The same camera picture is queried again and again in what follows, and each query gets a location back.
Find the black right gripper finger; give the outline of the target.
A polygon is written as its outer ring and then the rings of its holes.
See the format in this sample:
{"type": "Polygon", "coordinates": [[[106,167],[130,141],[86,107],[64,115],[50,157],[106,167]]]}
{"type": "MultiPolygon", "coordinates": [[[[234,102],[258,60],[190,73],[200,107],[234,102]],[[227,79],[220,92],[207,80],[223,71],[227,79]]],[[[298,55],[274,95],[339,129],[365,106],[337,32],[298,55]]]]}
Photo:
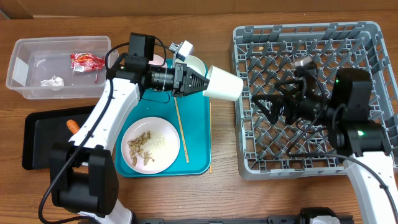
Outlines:
{"type": "Polygon", "coordinates": [[[307,89],[307,83],[303,79],[290,79],[277,82],[274,87],[281,93],[303,93],[307,89]]]}
{"type": "Polygon", "coordinates": [[[280,116],[285,116],[285,122],[291,124],[291,105],[287,96],[253,95],[251,101],[266,116],[270,124],[276,124],[280,116]]]}

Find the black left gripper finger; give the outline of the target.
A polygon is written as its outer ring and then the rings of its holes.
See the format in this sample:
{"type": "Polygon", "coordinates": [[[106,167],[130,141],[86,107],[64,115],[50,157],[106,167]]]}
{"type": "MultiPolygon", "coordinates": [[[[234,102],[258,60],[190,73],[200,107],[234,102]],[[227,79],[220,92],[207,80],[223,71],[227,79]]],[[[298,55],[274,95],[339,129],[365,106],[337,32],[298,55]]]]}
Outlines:
{"type": "Polygon", "coordinates": [[[185,84],[183,96],[192,95],[194,93],[198,93],[201,91],[205,91],[208,88],[208,84],[206,82],[201,83],[187,83],[185,84]]]}
{"type": "Polygon", "coordinates": [[[207,79],[202,74],[198,73],[191,67],[187,67],[187,76],[189,80],[192,80],[193,83],[209,83],[209,79],[207,79]]]}

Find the white cup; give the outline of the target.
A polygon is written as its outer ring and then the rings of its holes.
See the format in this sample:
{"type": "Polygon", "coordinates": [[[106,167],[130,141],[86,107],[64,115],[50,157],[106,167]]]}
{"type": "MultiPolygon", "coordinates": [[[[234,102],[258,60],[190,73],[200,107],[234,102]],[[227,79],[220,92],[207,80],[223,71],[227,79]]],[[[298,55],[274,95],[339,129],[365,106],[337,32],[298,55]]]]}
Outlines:
{"type": "Polygon", "coordinates": [[[232,73],[212,65],[206,76],[208,87],[203,96],[219,100],[236,101],[243,90],[243,80],[232,73]]]}

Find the red snack wrapper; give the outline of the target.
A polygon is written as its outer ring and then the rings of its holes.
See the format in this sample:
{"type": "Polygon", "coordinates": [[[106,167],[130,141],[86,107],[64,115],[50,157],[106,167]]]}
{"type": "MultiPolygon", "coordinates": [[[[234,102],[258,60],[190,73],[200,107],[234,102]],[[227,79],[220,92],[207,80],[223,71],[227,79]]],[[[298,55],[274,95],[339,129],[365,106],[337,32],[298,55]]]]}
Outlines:
{"type": "Polygon", "coordinates": [[[98,83],[98,73],[105,66],[104,57],[99,58],[91,53],[71,54],[72,72],[87,73],[96,72],[94,83],[98,83]]]}

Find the orange carrot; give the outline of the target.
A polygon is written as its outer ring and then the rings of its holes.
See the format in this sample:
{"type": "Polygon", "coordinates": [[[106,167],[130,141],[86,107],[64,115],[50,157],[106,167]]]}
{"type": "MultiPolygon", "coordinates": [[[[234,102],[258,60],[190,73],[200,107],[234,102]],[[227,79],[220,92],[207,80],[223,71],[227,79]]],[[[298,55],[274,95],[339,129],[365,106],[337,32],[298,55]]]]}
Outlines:
{"type": "Polygon", "coordinates": [[[77,122],[74,121],[74,120],[72,120],[72,119],[69,119],[69,120],[67,121],[67,128],[70,130],[70,132],[71,132],[72,134],[76,134],[76,133],[79,132],[79,130],[80,130],[80,127],[79,127],[79,125],[77,124],[77,122]]]}

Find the white tissue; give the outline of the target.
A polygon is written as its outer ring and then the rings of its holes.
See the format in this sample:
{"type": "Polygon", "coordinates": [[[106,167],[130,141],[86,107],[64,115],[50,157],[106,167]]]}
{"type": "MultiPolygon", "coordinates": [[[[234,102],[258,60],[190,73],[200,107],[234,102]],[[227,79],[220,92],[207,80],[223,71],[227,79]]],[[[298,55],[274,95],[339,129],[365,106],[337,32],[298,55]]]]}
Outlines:
{"type": "Polygon", "coordinates": [[[64,81],[61,77],[56,77],[53,76],[51,79],[48,80],[43,80],[40,82],[40,86],[53,86],[53,87],[58,87],[58,86],[64,86],[64,81]]]}

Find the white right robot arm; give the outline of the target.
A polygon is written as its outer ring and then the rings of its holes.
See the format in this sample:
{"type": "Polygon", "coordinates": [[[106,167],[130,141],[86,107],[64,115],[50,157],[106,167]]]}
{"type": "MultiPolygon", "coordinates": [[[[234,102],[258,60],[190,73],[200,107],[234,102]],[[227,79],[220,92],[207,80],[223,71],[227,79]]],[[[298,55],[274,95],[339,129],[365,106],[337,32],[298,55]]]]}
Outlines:
{"type": "Polygon", "coordinates": [[[360,68],[337,71],[330,98],[317,77],[317,68],[297,67],[295,78],[277,82],[277,95],[254,95],[252,102],[268,121],[284,116],[286,124],[299,119],[322,125],[334,152],[292,152],[289,157],[334,157],[343,162],[365,223],[397,223],[394,159],[385,128],[369,119],[373,81],[360,68]]]}

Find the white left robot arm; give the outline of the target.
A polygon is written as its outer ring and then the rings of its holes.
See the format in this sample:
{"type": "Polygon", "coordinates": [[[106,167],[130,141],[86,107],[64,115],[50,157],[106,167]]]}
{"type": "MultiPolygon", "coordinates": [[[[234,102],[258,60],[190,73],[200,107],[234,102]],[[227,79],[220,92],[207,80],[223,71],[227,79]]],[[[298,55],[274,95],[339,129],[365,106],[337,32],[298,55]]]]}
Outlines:
{"type": "Polygon", "coordinates": [[[131,33],[126,53],[105,65],[106,84],[83,127],[67,143],[55,143],[49,155],[50,185],[40,202],[42,223],[47,198],[56,207],[75,213],[85,223],[137,223],[135,214],[118,200],[119,181],[112,159],[113,147],[124,122],[151,88],[183,97],[204,91],[209,79],[176,63],[172,68],[151,65],[156,36],[131,33]]]}

